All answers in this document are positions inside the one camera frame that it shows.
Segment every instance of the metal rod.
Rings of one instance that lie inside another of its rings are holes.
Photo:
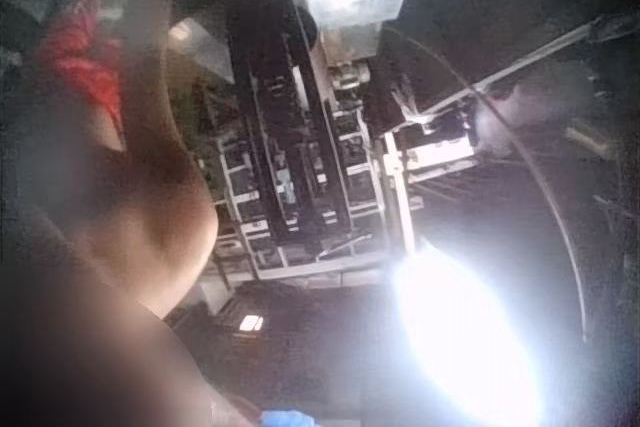
[[[440,65],[442,65],[442,67],[448,70],[449,73],[451,73],[458,80],[460,85],[462,85],[466,89],[466,91],[468,91],[468,93],[473,94],[473,96],[476,98],[478,102],[480,102],[487,109],[489,109],[489,112],[491,112],[493,116],[496,118],[496,120],[498,120],[498,122],[500,122],[500,124],[504,127],[509,137],[509,140],[515,147],[518,154],[522,157],[522,160],[525,162],[525,164],[527,164],[527,167],[529,167],[529,172],[531,172],[531,176],[534,178],[534,180],[538,184],[538,187],[542,191],[542,194],[544,195],[544,198],[547,201],[547,204],[549,205],[549,208],[551,209],[551,212],[553,213],[553,216],[556,220],[558,229],[560,230],[560,234],[562,235],[562,239],[567,249],[569,260],[571,262],[571,267],[573,269],[573,274],[576,281],[576,287],[578,289],[578,302],[580,304],[582,335],[583,335],[583,339],[587,341],[591,335],[591,325],[588,324],[588,319],[587,319],[585,293],[584,293],[582,272],[577,259],[578,257],[577,249],[574,245],[573,236],[571,231],[569,230],[569,226],[565,219],[564,212],[560,206],[560,202],[558,201],[558,198],[555,194],[555,191],[551,183],[542,172],[542,169],[540,168],[538,161],[535,159],[533,154],[531,154],[531,152],[529,151],[527,146],[522,142],[522,140],[520,140],[520,137],[518,136],[518,134],[515,133],[511,125],[509,125],[509,123],[505,120],[505,118],[498,111],[496,106],[493,105],[493,102],[491,102],[491,100],[489,100],[489,98],[487,98],[486,95],[480,92],[476,86],[472,85],[463,75],[461,75],[458,72],[458,70],[453,65],[451,65],[451,63],[444,56],[438,54],[426,44],[418,42],[417,40],[403,34],[402,32],[394,28],[387,27],[387,29],[401,36],[407,42],[413,44],[419,50],[421,50],[422,52],[426,53],[431,58],[439,62]],[[571,45],[571,43],[577,41],[576,39],[586,38],[586,36],[589,34],[590,29],[591,29],[591,24],[587,24],[586,26],[582,26],[582,27],[579,27],[578,29],[575,29],[569,34],[561,37],[560,39],[557,39],[551,44],[548,44],[543,49],[539,49],[533,54],[530,54],[525,58],[525,59],[530,59],[530,61],[526,63],[525,60],[522,60],[521,64],[528,65],[530,63],[536,62],[537,60],[550,55],[550,53],[552,52],[556,52],[566,47],[567,45]]]
[[[404,241],[404,248],[409,255],[413,254],[416,250],[416,239],[413,233],[413,223],[411,221],[411,209],[409,208],[409,196],[407,195],[407,186],[404,182],[404,175],[402,173],[402,166],[399,165],[398,149],[396,147],[396,140],[392,133],[384,134],[384,140],[387,144],[387,151],[389,157],[392,159],[391,175],[396,189],[396,198],[398,200],[398,210],[400,211],[400,228],[402,230],[402,239]]]

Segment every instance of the person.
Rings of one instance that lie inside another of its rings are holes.
[[[208,387],[161,320],[218,229],[170,110],[170,0],[129,0],[106,44],[100,4],[64,2],[12,99],[3,379],[25,425],[210,425]]]

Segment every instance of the cable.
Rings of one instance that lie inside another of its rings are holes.
[[[389,30],[390,32],[393,32],[400,38],[406,40],[410,44],[417,47],[420,51],[424,52],[429,57],[436,60],[440,65],[442,65],[442,67],[444,67],[447,71],[449,71],[449,73],[451,73],[451,75],[453,75],[456,78],[456,80],[458,81],[458,83],[460,83],[462,87],[464,87],[469,92],[471,92],[471,94],[476,98],[476,100],[479,103],[483,104],[487,109],[489,109],[489,112],[491,112],[491,114],[496,118],[496,120],[500,122],[502,127],[504,127],[505,131],[507,132],[507,136],[509,137],[509,140],[515,147],[520,157],[522,157],[522,160],[524,161],[524,163],[529,168],[529,171],[531,172],[531,176],[533,177],[536,184],[540,188],[540,191],[542,192],[542,195],[544,196],[547,204],[549,205],[549,208],[553,213],[553,217],[556,223],[558,224],[558,228],[560,229],[562,240],[564,241],[565,247],[567,249],[567,253],[569,254],[569,260],[571,262],[571,267],[573,269],[573,274],[576,281],[576,287],[578,289],[578,301],[580,303],[580,320],[582,324],[582,337],[583,337],[583,340],[586,342],[589,339],[590,329],[589,329],[589,326],[587,325],[586,305],[584,300],[584,288],[583,288],[582,276],[580,275],[580,268],[578,267],[578,262],[576,259],[577,257],[576,247],[574,245],[573,239],[571,237],[571,233],[569,231],[569,227],[567,226],[567,222],[564,218],[562,209],[560,208],[560,203],[558,202],[558,199],[553,190],[553,187],[551,186],[551,183],[549,182],[547,177],[542,172],[542,169],[540,168],[540,165],[538,165],[538,162],[536,161],[535,157],[531,154],[530,150],[522,142],[522,140],[520,140],[520,137],[515,133],[513,128],[505,120],[502,114],[498,112],[498,109],[496,108],[495,105],[493,105],[493,102],[491,102],[491,100],[489,100],[489,98],[486,95],[480,92],[471,82],[469,82],[462,74],[460,74],[460,72],[443,55],[438,54],[426,44],[419,42],[412,37],[409,37],[408,35],[404,34],[403,32],[393,27],[385,25],[384,28],[386,30]]]

